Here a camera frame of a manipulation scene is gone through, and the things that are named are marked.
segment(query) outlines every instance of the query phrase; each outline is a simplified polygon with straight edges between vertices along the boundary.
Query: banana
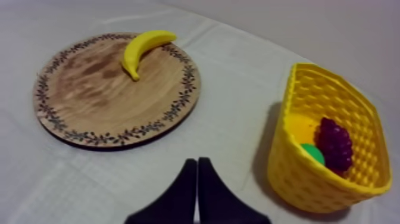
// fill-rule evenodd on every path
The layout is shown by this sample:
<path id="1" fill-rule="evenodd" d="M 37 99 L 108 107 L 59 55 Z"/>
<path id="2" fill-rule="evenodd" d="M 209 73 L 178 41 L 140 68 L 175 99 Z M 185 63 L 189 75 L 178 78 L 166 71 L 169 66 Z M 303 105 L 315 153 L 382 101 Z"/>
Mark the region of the banana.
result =
<path id="1" fill-rule="evenodd" d="M 136 69 L 140 56 L 150 49 L 169 43 L 176 39 L 176 35 L 166 30 L 150 30 L 134 38 L 127 46 L 122 59 L 122 66 L 129 72 L 134 81 L 140 79 Z"/>

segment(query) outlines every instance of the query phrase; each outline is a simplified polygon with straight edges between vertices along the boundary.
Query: wood grain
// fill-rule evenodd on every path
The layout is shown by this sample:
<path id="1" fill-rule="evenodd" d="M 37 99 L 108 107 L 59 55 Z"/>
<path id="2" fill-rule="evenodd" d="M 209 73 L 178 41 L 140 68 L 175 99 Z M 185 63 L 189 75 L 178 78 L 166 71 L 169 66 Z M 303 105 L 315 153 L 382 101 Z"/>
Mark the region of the wood grain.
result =
<path id="1" fill-rule="evenodd" d="M 34 108 L 63 140 L 91 147 L 135 144 L 178 124 L 194 107 L 200 77 L 173 44 L 146 53 L 134 82 L 120 61 L 134 33 L 111 33 L 58 53 L 39 73 Z"/>

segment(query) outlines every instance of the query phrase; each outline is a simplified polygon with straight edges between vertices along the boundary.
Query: green ball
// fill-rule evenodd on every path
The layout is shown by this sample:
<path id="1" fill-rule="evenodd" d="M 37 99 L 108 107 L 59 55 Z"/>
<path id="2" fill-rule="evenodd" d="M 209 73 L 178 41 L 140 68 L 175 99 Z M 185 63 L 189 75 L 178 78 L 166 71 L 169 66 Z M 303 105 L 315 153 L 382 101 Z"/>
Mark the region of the green ball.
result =
<path id="1" fill-rule="evenodd" d="M 310 144 L 301 144 L 303 149 L 307 151 L 315 160 L 317 160 L 319 163 L 325 166 L 325 158 L 324 155 L 322 155 L 321 151 Z"/>

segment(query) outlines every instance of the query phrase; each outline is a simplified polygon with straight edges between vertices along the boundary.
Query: basket rim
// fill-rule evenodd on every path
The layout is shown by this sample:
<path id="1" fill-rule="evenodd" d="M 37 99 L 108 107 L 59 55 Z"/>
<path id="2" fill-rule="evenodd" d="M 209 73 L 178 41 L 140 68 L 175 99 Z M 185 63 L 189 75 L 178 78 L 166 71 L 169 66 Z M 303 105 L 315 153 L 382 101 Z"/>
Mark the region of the basket rim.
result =
<path id="1" fill-rule="evenodd" d="M 328 73 L 334 75 L 334 78 L 329 78 L 331 79 L 331 81 L 336 82 L 340 85 L 342 85 L 344 88 L 346 88 L 350 94 L 352 94 L 355 98 L 357 98 L 357 100 L 364 104 L 364 107 L 368 110 L 368 112 L 370 114 L 372 114 L 374 117 L 376 117 L 376 120 L 374 120 L 374 124 L 375 127 L 378 128 L 377 131 L 374 132 L 374 134 L 378 134 L 378 139 L 379 139 L 379 147 L 385 149 L 385 153 L 384 153 L 384 157 L 385 160 L 387 160 L 387 166 L 388 166 L 388 179 L 387 182 L 385 184 L 383 184 L 382 186 L 379 187 L 369 187 L 369 186 L 363 186 L 363 185 L 359 185 L 357 183 L 353 183 L 347 179 L 344 179 L 340 176 L 338 176 L 337 174 L 333 173 L 331 170 L 329 170 L 327 167 L 325 167 L 324 165 L 320 164 L 319 162 L 317 162 L 312 156 L 310 156 L 308 153 L 306 153 L 300 143 L 298 143 L 295 140 L 295 137 L 288 131 L 287 129 L 287 115 L 289 114 L 289 109 L 290 109 L 290 105 L 292 102 L 292 94 L 288 94 L 293 92 L 294 87 L 295 87 L 295 78 L 296 78 L 296 72 L 298 71 L 298 67 L 299 66 L 313 66 L 313 67 L 318 67 L 320 69 L 323 69 L 325 71 L 327 71 Z M 289 80 L 287 82 L 287 87 L 286 87 L 286 93 L 285 93 L 285 99 L 284 99 L 284 104 L 282 105 L 282 116 L 283 116 L 283 124 L 282 124 L 282 128 L 283 128 L 283 133 L 285 135 L 285 138 L 287 138 L 289 144 L 292 146 L 293 149 L 295 149 L 295 152 L 297 155 L 300 156 L 300 160 L 302 161 L 303 165 L 305 166 L 310 166 L 312 170 L 314 171 L 314 173 L 316 175 L 319 176 L 323 176 L 328 182 L 330 182 L 331 184 L 333 184 L 334 186 L 340 185 L 341 187 L 356 191 L 357 193 L 360 194 L 364 194 L 364 195 L 379 195 L 382 194 L 384 192 L 386 192 L 387 190 L 390 189 L 391 185 L 392 185 L 392 171 L 390 169 L 390 161 L 388 158 L 388 150 L 386 147 L 386 143 L 385 143 L 385 139 L 383 137 L 383 129 L 382 126 L 380 124 L 380 120 L 379 117 L 376 116 L 378 115 L 377 110 L 375 108 L 375 106 L 373 104 L 371 104 L 371 102 L 365 97 L 363 96 L 358 90 L 356 90 L 353 86 L 351 86 L 344 78 L 316 65 L 313 63 L 296 63 L 292 66 L 292 70 L 291 70 L 291 74 L 289 76 Z"/>

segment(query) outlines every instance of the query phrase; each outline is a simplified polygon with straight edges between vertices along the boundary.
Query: decorative leaf border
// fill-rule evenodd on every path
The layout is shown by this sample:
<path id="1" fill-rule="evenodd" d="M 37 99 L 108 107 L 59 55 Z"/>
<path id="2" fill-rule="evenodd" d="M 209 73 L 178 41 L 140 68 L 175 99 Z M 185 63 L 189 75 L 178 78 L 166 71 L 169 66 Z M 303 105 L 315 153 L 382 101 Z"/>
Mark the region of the decorative leaf border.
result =
<path id="1" fill-rule="evenodd" d="M 159 132 L 161 128 L 166 126 L 166 122 L 173 122 L 176 117 L 179 117 L 180 112 L 183 107 L 186 107 L 188 103 L 192 100 L 192 93 L 196 89 L 194 81 L 196 76 L 196 68 L 190 64 L 191 60 L 186 55 L 181 54 L 172 44 L 167 44 L 162 46 L 162 50 L 168 52 L 172 57 L 178 59 L 181 63 L 184 63 L 183 77 L 180 82 L 183 87 L 183 91 L 179 92 L 179 98 L 171 103 L 170 109 L 164 112 L 164 116 L 160 120 L 154 122 L 149 122 L 147 125 L 142 125 L 140 127 L 133 127 L 131 129 L 125 129 L 124 132 L 118 133 L 117 135 L 112 135 L 110 133 L 97 134 L 95 132 L 78 132 L 74 129 L 68 130 L 68 125 L 63 119 L 61 119 L 54 108 L 48 105 L 49 96 L 49 75 L 51 75 L 57 68 L 64 64 L 68 59 L 70 54 L 77 52 L 78 50 L 85 49 L 88 46 L 95 44 L 99 41 L 104 41 L 107 39 L 133 39 L 136 35 L 134 34 L 115 34 L 107 33 L 100 36 L 92 37 L 84 42 L 77 43 L 70 47 L 69 49 L 61 51 L 56 57 L 50 62 L 51 65 L 45 68 L 44 74 L 39 75 L 37 81 L 37 90 L 35 92 L 36 99 L 40 102 L 38 105 L 38 112 L 41 112 L 42 118 L 47 120 L 52 124 L 52 129 L 62 133 L 63 138 L 72 142 L 85 142 L 86 144 L 91 144 L 93 146 L 98 146 L 100 144 L 113 144 L 114 146 L 123 146 L 127 141 L 132 138 L 140 139 L 146 136 L 149 132 Z"/>

